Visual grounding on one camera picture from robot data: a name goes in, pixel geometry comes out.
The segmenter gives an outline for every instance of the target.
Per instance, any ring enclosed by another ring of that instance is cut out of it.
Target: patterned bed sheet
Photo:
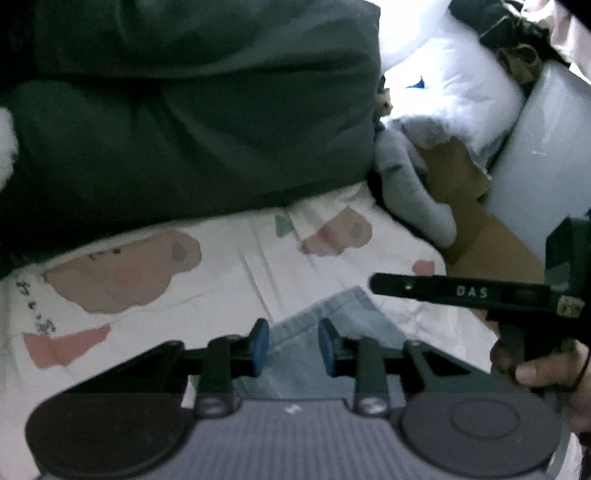
[[[38,475],[35,406],[172,339],[203,347],[272,324],[369,276],[444,274],[440,254],[375,205],[365,183],[269,209],[160,225],[88,245],[0,283],[0,477]],[[495,335],[466,309],[369,293],[409,337],[484,370]]]

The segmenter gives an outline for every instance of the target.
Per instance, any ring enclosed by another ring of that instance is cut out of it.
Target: brown cardboard box
[[[429,191],[452,207],[456,242],[443,252],[452,277],[543,283],[543,263],[497,218],[485,212],[479,199],[490,189],[488,177],[455,139],[432,150],[419,150],[428,167]],[[485,321],[485,312],[476,311]]]

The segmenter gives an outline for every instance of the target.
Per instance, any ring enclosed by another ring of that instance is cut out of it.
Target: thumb
[[[519,365],[515,370],[515,377],[521,385],[531,388],[549,385],[568,387],[578,375],[577,366],[571,353],[561,353]]]

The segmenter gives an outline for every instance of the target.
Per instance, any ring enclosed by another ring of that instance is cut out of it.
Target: denim fabric
[[[318,322],[330,319],[342,336],[369,336],[389,348],[402,348],[404,334],[355,287],[315,304],[271,328],[263,373],[258,378],[238,378],[241,397],[282,399],[344,398],[349,404],[355,391],[352,378],[326,374],[318,343]],[[392,406],[404,406],[398,377],[389,377]]]

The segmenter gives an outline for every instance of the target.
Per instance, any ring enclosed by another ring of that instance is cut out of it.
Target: pink cloth
[[[554,0],[526,0],[522,15],[550,30],[550,44],[591,79],[591,32]]]

